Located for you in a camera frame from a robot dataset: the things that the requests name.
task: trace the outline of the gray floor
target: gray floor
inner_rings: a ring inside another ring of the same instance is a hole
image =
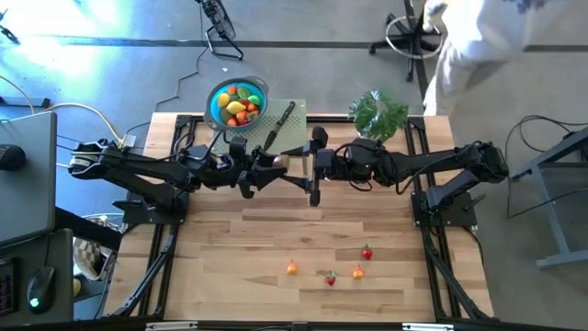
[[[587,3],[576,1],[556,29],[535,44],[581,44],[588,40],[581,16]],[[391,51],[369,56],[359,49],[244,49],[242,63],[206,54],[200,75],[185,80],[180,98],[154,109],[171,97],[176,80],[194,70],[199,48],[131,48],[61,46],[35,34],[121,37],[142,39],[199,39],[198,11],[192,0],[38,1],[34,6],[14,1],[3,24],[23,40],[12,47],[0,40],[0,73],[30,96],[50,97],[55,103],[81,102],[102,110],[120,133],[149,120],[156,111],[202,111],[212,86],[235,76],[256,74],[270,84],[276,98],[305,98],[312,112],[346,112],[351,100],[370,88],[389,88],[422,111],[418,86],[404,82],[405,60]],[[402,13],[400,0],[353,1],[226,0],[239,40],[262,41],[373,41],[382,36],[382,20],[389,11]],[[588,121],[585,102],[588,53],[527,53],[508,63],[464,96],[452,117],[458,144],[492,140],[499,145],[512,125],[526,114],[538,113],[559,120]],[[427,62],[432,73],[435,61]],[[2,95],[15,95],[6,84]],[[111,138],[97,117],[83,109],[63,108],[59,133],[81,141]],[[26,115],[25,109],[2,108],[3,116]],[[136,131],[144,138],[145,129]],[[549,148],[562,135],[557,126],[529,124],[529,139]],[[60,139],[60,143],[69,144]],[[535,153],[513,138],[511,167]],[[61,163],[68,154],[60,151]],[[80,181],[57,170],[57,204],[78,214],[117,212],[112,200],[124,190],[102,181]],[[588,265],[541,271],[535,260],[555,253],[555,244],[542,210],[506,220],[505,185],[483,186],[488,197],[479,207],[479,236],[486,258],[493,307],[503,320],[588,329]],[[88,192],[80,197],[81,192]],[[539,202],[528,180],[514,188],[516,211]],[[588,225],[576,234],[586,238]],[[96,298],[76,306],[76,316],[88,318]]]

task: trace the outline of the toy fruit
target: toy fruit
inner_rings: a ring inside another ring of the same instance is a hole
[[[249,111],[249,112],[256,111],[256,110],[259,110],[259,107],[255,103],[250,103],[247,106],[247,111]]]
[[[226,108],[221,108],[219,110],[219,116],[220,120],[222,120],[224,124],[227,124],[229,122],[229,119],[232,117],[232,114]]]
[[[250,113],[247,113],[247,119],[249,121],[254,121],[258,117],[259,117],[259,110],[254,110],[254,111],[252,111]]]
[[[371,259],[371,256],[374,255],[374,251],[371,249],[370,245],[366,244],[361,250],[361,255],[364,259]]]
[[[241,99],[246,99],[249,96],[251,96],[251,92],[249,92],[249,90],[247,89],[247,87],[239,87],[239,88],[237,88],[237,95]]]
[[[244,106],[239,101],[231,101],[231,103],[227,106],[227,110],[229,110],[229,112],[232,115],[237,115],[240,112],[244,111],[245,109],[246,109],[246,106]]]
[[[250,96],[248,99],[251,101],[251,103],[255,103],[257,106],[261,104],[261,99],[258,96]]]
[[[228,94],[222,93],[219,95],[217,103],[219,104],[220,108],[227,107],[229,102],[231,102],[231,97]]]
[[[238,113],[237,115],[235,115],[235,118],[237,119],[237,122],[244,122],[244,121],[249,120],[249,119],[247,119],[247,112],[246,111],[242,111],[242,112]]]
[[[361,280],[364,278],[364,270],[361,266],[357,266],[357,268],[353,271],[353,279],[354,280]]]
[[[334,274],[334,272],[329,272],[329,274],[327,275],[327,277],[324,279],[324,281],[327,282],[327,284],[329,284],[329,286],[333,286],[334,282],[337,280],[337,276]]]
[[[296,265],[296,263],[294,263],[294,261],[290,260],[290,263],[286,268],[286,273],[289,275],[296,275],[296,273],[298,273],[298,266]]]

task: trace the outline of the wooden tabletop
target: wooden tabletop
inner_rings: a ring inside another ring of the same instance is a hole
[[[145,154],[169,155],[176,115],[153,114]],[[425,124],[431,151],[454,147],[447,117],[428,117]],[[330,148],[356,138],[351,124],[322,126],[329,134]],[[208,143],[211,135],[207,126],[198,125],[197,143]],[[397,132],[386,147],[407,153],[404,134]],[[301,169],[297,160],[289,173],[300,176]],[[455,174],[437,174],[437,182],[445,183]],[[413,226],[410,190],[398,196],[393,189],[376,185],[365,193],[346,182],[323,182],[321,191],[318,208],[309,207],[308,196],[282,180],[256,192],[251,200],[230,188],[203,188],[192,194],[179,231],[165,318],[433,321],[422,236]],[[152,237],[153,226],[147,224],[124,236],[105,313],[120,307],[143,277]],[[475,241],[461,228],[448,228],[447,240],[457,279],[482,311],[492,315]],[[370,261],[360,255],[365,244],[374,247]],[[286,274],[290,260],[299,267],[297,276]],[[362,280],[351,277],[357,265],[365,271]],[[337,275],[333,287],[324,281],[329,271]],[[440,283],[449,312],[447,287]]]

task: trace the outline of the green leaves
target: green leaves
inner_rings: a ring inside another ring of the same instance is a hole
[[[394,102],[392,93],[371,90],[349,106],[349,118],[354,119],[362,137],[386,142],[396,130],[404,127],[408,106]]]

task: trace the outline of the bowl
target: bowl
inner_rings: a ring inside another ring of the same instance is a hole
[[[258,96],[261,100],[259,106],[259,116],[251,122],[241,126],[230,126],[222,122],[221,119],[221,108],[218,105],[219,95],[222,93],[228,93],[229,87],[246,87],[252,96]],[[207,99],[207,109],[204,113],[204,121],[214,131],[233,131],[233,132],[245,132],[253,129],[259,124],[259,119],[266,113],[267,110],[267,92],[269,86],[266,81],[256,76],[247,76],[240,78],[232,78],[225,80],[216,85],[209,94]]]

